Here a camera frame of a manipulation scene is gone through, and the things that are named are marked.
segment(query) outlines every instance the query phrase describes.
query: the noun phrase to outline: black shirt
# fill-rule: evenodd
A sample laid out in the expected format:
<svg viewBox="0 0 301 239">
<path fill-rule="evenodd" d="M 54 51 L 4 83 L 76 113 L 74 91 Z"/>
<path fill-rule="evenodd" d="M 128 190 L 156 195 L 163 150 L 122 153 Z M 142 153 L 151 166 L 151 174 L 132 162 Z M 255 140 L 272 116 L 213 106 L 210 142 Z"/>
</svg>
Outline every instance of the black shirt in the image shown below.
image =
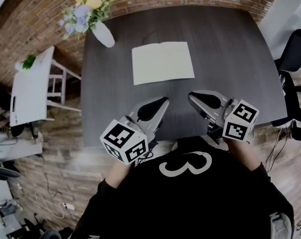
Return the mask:
<svg viewBox="0 0 301 239">
<path fill-rule="evenodd" d="M 250 171 L 196 137 L 133 168 L 117 189 L 101 182 L 72 239 L 268 239 L 275 212 L 293 225 L 292 206 L 262 164 Z"/>
</svg>

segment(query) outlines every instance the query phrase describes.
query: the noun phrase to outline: white notebook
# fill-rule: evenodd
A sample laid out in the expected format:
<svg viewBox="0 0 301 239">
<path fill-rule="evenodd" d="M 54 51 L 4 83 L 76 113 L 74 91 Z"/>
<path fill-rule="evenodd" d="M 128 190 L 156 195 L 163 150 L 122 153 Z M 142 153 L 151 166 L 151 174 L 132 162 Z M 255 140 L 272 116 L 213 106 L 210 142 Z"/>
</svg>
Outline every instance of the white notebook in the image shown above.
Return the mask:
<svg viewBox="0 0 301 239">
<path fill-rule="evenodd" d="M 187 42 L 152 43 L 132 49 L 134 85 L 195 78 Z"/>
</svg>

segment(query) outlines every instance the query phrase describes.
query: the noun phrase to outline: wooden floor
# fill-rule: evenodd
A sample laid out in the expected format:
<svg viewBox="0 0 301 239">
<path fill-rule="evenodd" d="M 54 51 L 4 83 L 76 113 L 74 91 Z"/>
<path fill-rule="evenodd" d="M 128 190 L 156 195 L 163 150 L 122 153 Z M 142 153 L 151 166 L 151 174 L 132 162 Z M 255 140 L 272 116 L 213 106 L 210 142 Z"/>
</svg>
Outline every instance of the wooden floor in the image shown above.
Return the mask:
<svg viewBox="0 0 301 239">
<path fill-rule="evenodd" d="M 301 84 L 301 69 L 292 73 L 296 85 Z M 79 89 L 76 84 L 68 96 L 69 104 L 80 107 Z M 11 179 L 10 186 L 25 216 L 31 218 L 38 213 L 40 219 L 46 219 L 47 229 L 59 230 L 64 227 L 74 228 L 78 218 L 86 208 L 88 200 L 96 193 L 97 185 L 107 174 L 113 158 L 104 155 L 101 150 L 83 148 L 81 117 L 76 112 L 60 109 L 49 111 L 55 121 L 46 121 L 41 127 L 44 136 L 42 157 L 32 156 L 16 161 L 22 176 Z M 279 129 L 271 125 L 255 128 L 255 137 L 251 145 L 264 163 L 276 142 Z M 285 143 L 283 139 L 276 148 L 276 153 Z M 154 152 L 167 153 L 173 142 L 161 142 Z M 301 142 L 289 139 L 270 172 L 273 183 L 287 197 L 295 210 L 296 224 L 301 220 Z M 22 186 L 20 191 L 16 183 Z M 59 203 L 67 202 L 75 206 L 75 211 L 64 212 L 62 216 Z"/>
</svg>

